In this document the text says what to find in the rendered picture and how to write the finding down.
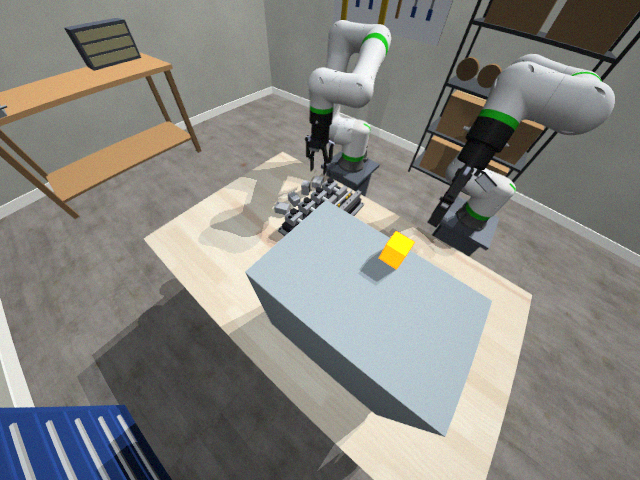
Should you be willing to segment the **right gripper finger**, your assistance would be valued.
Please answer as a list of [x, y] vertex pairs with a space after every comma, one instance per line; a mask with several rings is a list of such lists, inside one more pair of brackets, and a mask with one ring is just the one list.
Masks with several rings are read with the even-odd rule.
[[311, 151], [311, 155], [310, 155], [310, 150], [309, 150], [309, 148], [308, 148], [308, 145], [309, 145], [310, 140], [311, 140], [311, 138], [310, 138], [310, 137], [311, 137], [311, 136], [307, 135], [307, 136], [306, 136], [306, 138], [305, 138], [305, 141], [306, 141], [306, 157], [308, 157], [308, 158], [309, 158], [309, 161], [310, 161], [310, 171], [312, 171], [312, 170], [314, 169], [314, 154], [315, 154], [315, 152], [314, 152], [314, 151]]
[[[328, 139], [329, 140], [329, 139]], [[325, 175], [326, 170], [327, 170], [327, 166], [329, 163], [331, 163], [332, 161], [332, 156], [333, 156], [333, 146], [335, 144], [335, 142], [330, 141], [329, 140], [329, 157], [327, 154], [327, 149], [326, 146], [323, 148], [322, 153], [323, 153], [323, 158], [324, 158], [324, 169], [323, 169], [323, 175]]]

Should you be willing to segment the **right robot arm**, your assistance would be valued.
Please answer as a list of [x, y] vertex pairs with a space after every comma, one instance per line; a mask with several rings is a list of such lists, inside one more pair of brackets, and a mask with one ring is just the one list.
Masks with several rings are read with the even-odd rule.
[[[340, 104], [361, 108], [369, 103], [390, 44], [391, 34], [384, 25], [337, 21], [328, 35], [326, 68], [314, 70], [308, 79], [310, 123], [330, 126], [330, 141], [342, 145], [338, 165], [344, 171], [359, 172], [368, 161], [370, 126], [362, 120], [341, 118]], [[354, 53], [359, 53], [356, 66], [346, 73]]]

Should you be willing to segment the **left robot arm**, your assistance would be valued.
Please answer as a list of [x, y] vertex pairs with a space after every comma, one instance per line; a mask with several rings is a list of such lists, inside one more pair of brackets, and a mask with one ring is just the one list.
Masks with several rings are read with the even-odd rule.
[[[507, 142], [522, 120], [560, 134], [579, 135], [601, 125], [614, 104], [613, 90], [596, 73], [528, 54], [497, 76], [474, 124], [463, 130], [466, 140], [499, 153], [509, 147]], [[474, 169], [461, 190], [471, 198], [457, 211], [457, 219], [466, 228], [480, 231], [515, 194], [516, 187], [505, 176], [486, 168]]]

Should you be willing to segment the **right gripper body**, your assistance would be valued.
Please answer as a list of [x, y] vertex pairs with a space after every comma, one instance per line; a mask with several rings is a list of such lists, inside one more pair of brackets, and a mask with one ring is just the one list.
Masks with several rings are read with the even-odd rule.
[[[319, 138], [323, 141], [323, 144], [326, 145], [329, 142], [329, 127], [315, 127], [312, 125], [312, 132], [310, 138]], [[323, 139], [322, 139], [323, 138]], [[329, 139], [329, 140], [328, 140]]]

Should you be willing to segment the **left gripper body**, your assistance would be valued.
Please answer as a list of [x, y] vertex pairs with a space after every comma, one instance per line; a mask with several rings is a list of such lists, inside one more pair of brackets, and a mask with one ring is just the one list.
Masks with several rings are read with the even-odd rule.
[[470, 168], [485, 170], [495, 153], [483, 144], [467, 140], [457, 159]]

